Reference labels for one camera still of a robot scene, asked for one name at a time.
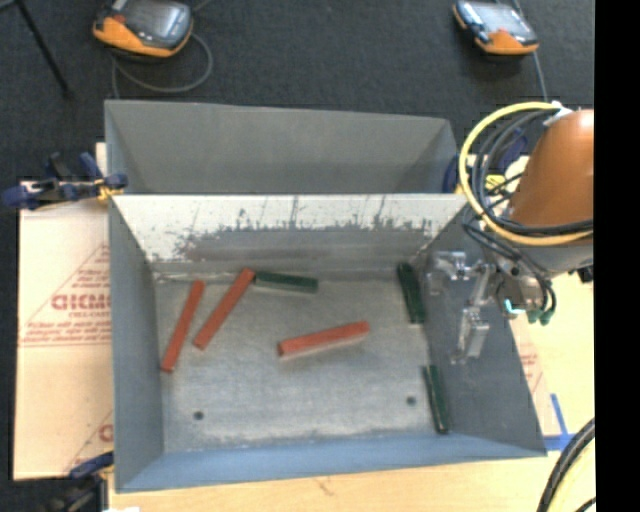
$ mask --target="orange block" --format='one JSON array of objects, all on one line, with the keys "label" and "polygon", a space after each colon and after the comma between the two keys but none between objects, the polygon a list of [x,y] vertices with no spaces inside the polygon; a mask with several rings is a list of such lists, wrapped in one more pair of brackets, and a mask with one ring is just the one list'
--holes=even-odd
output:
[{"label": "orange block", "polygon": [[326,329],[313,334],[290,338],[278,343],[278,355],[281,359],[318,352],[326,348],[357,343],[369,334],[369,323],[366,321]]},{"label": "orange block", "polygon": [[211,313],[211,316],[207,319],[205,324],[202,326],[202,329],[200,329],[200,332],[197,334],[193,341],[193,344],[196,347],[200,350],[207,348],[211,338],[213,338],[213,335],[218,332],[218,329],[220,329],[227,316],[229,316],[231,310],[236,306],[245,290],[253,281],[254,276],[255,272],[248,268],[245,268],[240,272],[240,275],[238,275],[234,283],[229,287],[225,296],[218,303],[216,309],[213,310],[213,313]]},{"label": "orange block", "polygon": [[184,340],[187,337],[187,333],[189,332],[189,326],[191,325],[191,321],[193,320],[193,315],[196,312],[198,307],[198,303],[202,298],[202,294],[204,293],[204,281],[194,281],[191,285],[191,291],[189,292],[189,296],[187,297],[187,301],[182,308],[182,314],[178,319],[178,323],[173,331],[173,336],[171,337],[171,341],[167,346],[167,349],[164,353],[164,358],[162,359],[162,363],[160,364],[160,369],[165,372],[172,372],[176,362],[178,361],[178,356],[180,355],[180,351],[182,350],[182,345],[184,344]]}]

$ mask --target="blue clamp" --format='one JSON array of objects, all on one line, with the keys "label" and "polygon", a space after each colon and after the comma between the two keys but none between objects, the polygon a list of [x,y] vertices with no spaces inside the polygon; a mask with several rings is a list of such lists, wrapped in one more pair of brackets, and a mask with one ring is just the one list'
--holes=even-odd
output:
[{"label": "blue clamp", "polygon": [[67,476],[73,484],[66,486],[63,494],[54,496],[46,505],[40,505],[38,510],[79,512],[87,510],[85,505],[89,504],[92,505],[92,510],[107,510],[108,486],[101,472],[113,464],[113,451],[110,451],[76,466]]},{"label": "blue clamp", "polygon": [[84,170],[82,174],[71,171],[59,153],[52,154],[45,164],[45,178],[29,186],[17,185],[4,190],[3,204],[10,208],[36,210],[89,198],[105,201],[113,194],[122,193],[129,184],[126,174],[104,176],[87,152],[82,153],[79,160]]}]

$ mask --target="wire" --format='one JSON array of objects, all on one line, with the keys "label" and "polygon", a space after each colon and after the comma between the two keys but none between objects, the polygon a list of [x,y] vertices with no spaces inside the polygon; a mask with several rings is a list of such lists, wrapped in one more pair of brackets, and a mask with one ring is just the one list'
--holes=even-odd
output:
[{"label": "wire", "polygon": [[[499,0],[494,0],[496,3],[502,3]],[[511,0],[511,5],[515,9],[515,11],[522,17],[525,18],[524,13],[522,12],[522,6],[518,0]],[[538,58],[538,50],[532,53],[533,63],[536,70],[536,77],[538,79],[538,85],[540,86],[540,91],[542,93],[543,101],[549,101],[549,96],[547,94],[547,86],[544,80],[544,73],[542,72],[542,66],[540,65],[540,59]]]},{"label": "wire", "polygon": [[500,183],[499,185],[496,185],[491,190],[489,190],[489,195],[495,195],[498,192],[501,192],[501,190],[503,188],[506,188],[507,185],[510,185],[514,181],[519,180],[522,177],[523,174],[524,174],[524,171],[521,171],[521,172],[518,172],[518,173],[514,174],[513,176],[510,176],[509,178],[504,180],[502,183]]},{"label": "wire", "polygon": [[[473,172],[471,175],[472,190],[475,196],[478,198],[479,204],[482,206],[485,214],[496,224],[508,229],[512,233],[531,235],[531,236],[546,236],[550,234],[572,234],[577,231],[591,229],[593,227],[593,220],[580,221],[568,224],[561,224],[557,226],[523,226],[520,223],[510,221],[509,219],[500,219],[493,213],[493,208],[489,207],[486,194],[486,176],[490,169],[493,167],[493,162],[497,155],[501,155],[504,151],[505,145],[508,145],[512,135],[519,133],[523,125],[530,125],[534,120],[539,117],[547,115],[547,112],[534,111],[533,113],[520,114],[515,120],[510,121],[509,125],[497,131],[497,134],[493,134],[480,149],[481,158],[476,158],[473,165]],[[493,145],[486,151],[486,146],[492,142]]]},{"label": "wire", "polygon": [[198,12],[200,9],[202,9],[203,7],[206,7],[210,3],[211,3],[211,0],[202,0],[202,2],[200,2],[198,5],[192,7],[191,10],[193,12]]},{"label": "wire", "polygon": [[191,83],[188,83],[186,85],[179,86],[179,87],[159,87],[157,85],[144,82],[140,78],[135,77],[134,75],[132,75],[130,72],[128,72],[126,69],[122,67],[122,65],[118,62],[118,59],[115,56],[112,56],[113,66],[112,66],[112,72],[111,72],[111,85],[113,88],[114,97],[115,98],[120,97],[120,91],[117,83],[118,73],[122,74],[125,78],[127,78],[131,82],[139,85],[144,89],[148,89],[150,91],[159,92],[163,94],[180,94],[183,92],[191,91],[192,89],[195,89],[196,87],[199,87],[200,85],[202,85],[209,78],[209,76],[211,76],[211,73],[213,72],[213,55],[211,53],[209,46],[200,36],[192,33],[191,37],[196,42],[198,42],[198,44],[202,47],[207,58],[205,70],[198,79],[194,80]]},{"label": "wire", "polygon": [[[510,105],[504,108],[501,108],[494,112],[493,114],[485,117],[481,120],[471,131],[467,139],[464,141],[462,145],[462,149],[460,150],[459,158],[458,158],[458,175],[459,182],[462,187],[464,194],[467,196],[467,200],[473,210],[480,215],[482,220],[487,224],[489,228],[495,231],[497,234],[501,235],[503,238],[523,245],[532,245],[532,246],[551,246],[551,245],[559,245],[573,242],[575,240],[580,240],[586,236],[589,236],[593,233],[592,227],[587,227],[586,229],[582,229],[576,232],[562,232],[561,234],[553,233],[553,230],[549,230],[545,228],[544,233],[534,233],[529,232],[527,229],[524,229],[524,232],[514,232],[511,229],[510,224],[500,225],[499,222],[496,222],[492,216],[485,211],[484,205],[482,205],[474,194],[474,190],[472,188],[473,184],[476,183],[474,181],[477,180],[477,176],[469,176],[467,172],[467,159],[471,152],[471,146],[476,142],[479,136],[493,123],[496,121],[503,119],[504,117],[520,113],[526,111],[558,111],[560,110],[560,106],[553,103],[545,103],[545,102],[525,102],[525,103],[517,103],[514,105]],[[479,153],[476,155],[476,163],[483,161],[483,154]]]},{"label": "wire", "polygon": [[576,512],[586,512],[595,504],[596,504],[596,497],[594,496],[590,500],[587,500],[582,505],[580,505],[580,507],[576,509]]},{"label": "wire", "polygon": [[500,256],[507,258],[512,261],[515,265],[523,265],[531,275],[538,282],[538,286],[540,287],[540,292],[542,293],[542,304],[540,305],[539,312],[540,313],[550,313],[555,312],[557,307],[557,299],[556,294],[553,291],[553,287],[551,283],[545,278],[545,270],[540,267],[537,263],[535,263],[530,257],[525,255],[524,253],[518,251],[517,249],[511,247],[510,245],[502,242],[500,240],[495,239],[491,236],[490,233],[483,231],[475,226],[471,225],[471,221],[469,220],[469,213],[472,211],[471,208],[467,205],[466,210],[463,214],[462,227],[465,232],[476,242],[478,242],[483,247],[489,249],[490,251],[499,254]]},{"label": "wire", "polygon": [[569,444],[562,450],[547,480],[536,512],[547,512],[551,509],[554,498],[558,494],[560,486],[565,481],[567,474],[575,466],[580,455],[595,437],[596,419],[594,417],[571,438]]}]

